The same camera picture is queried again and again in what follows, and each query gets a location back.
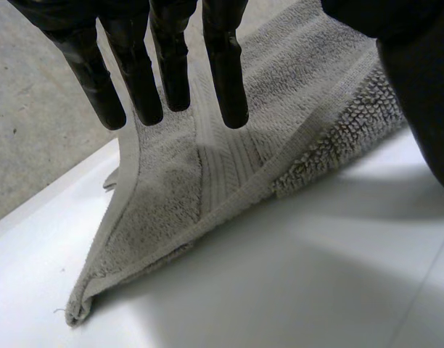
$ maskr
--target black rubber tip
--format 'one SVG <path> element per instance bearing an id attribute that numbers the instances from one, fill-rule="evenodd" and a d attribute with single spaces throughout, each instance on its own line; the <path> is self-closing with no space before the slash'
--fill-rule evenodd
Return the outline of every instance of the black rubber tip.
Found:
<path id="1" fill-rule="evenodd" d="M 110 79 L 101 88 L 84 91 L 104 127 L 116 131 L 126 125 L 126 113 Z"/>

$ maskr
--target white table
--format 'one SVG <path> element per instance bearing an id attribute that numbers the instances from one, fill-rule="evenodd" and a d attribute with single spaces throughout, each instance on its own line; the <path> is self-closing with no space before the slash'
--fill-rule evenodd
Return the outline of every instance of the white table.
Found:
<path id="1" fill-rule="evenodd" d="M 112 142 L 0 222 L 0 347 L 444 348 L 444 190 L 407 131 L 110 291 L 71 329 L 56 309 L 117 165 Z"/>

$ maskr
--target towel fabric texture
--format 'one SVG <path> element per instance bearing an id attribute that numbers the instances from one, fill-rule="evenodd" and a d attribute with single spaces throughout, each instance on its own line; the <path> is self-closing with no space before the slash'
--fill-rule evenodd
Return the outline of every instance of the towel fabric texture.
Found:
<path id="1" fill-rule="evenodd" d="M 66 309 L 149 273 L 208 231 L 376 146 L 404 123 L 374 40 L 301 0 L 242 42 L 250 121 L 226 128 L 208 63 L 189 67 L 192 106 L 119 132 L 117 187 Z M 114 175 L 106 186 L 115 182 Z"/>

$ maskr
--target concrete floor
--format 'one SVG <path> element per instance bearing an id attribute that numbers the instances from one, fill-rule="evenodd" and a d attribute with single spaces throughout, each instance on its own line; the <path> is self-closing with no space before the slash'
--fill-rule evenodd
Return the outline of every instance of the concrete floor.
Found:
<path id="1" fill-rule="evenodd" d="M 293 2 L 251 1 L 239 37 Z M 189 61 L 206 55 L 200 18 L 201 3 L 186 31 Z M 145 42 L 159 80 L 150 35 Z M 125 86 L 101 28 L 99 45 L 127 105 Z M 0 219 L 114 137 L 97 120 L 54 45 L 0 0 Z"/>

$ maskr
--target terry cloth towel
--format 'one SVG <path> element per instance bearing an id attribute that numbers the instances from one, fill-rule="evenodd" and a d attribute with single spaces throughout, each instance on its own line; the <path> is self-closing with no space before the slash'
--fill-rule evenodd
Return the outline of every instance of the terry cloth towel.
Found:
<path id="1" fill-rule="evenodd" d="M 302 0 L 242 42 L 250 121 L 221 120 L 208 63 L 189 67 L 192 106 L 119 132 L 112 201 L 67 304 L 151 272 L 273 194 L 284 196 L 378 144 L 403 123 L 375 42 Z"/>

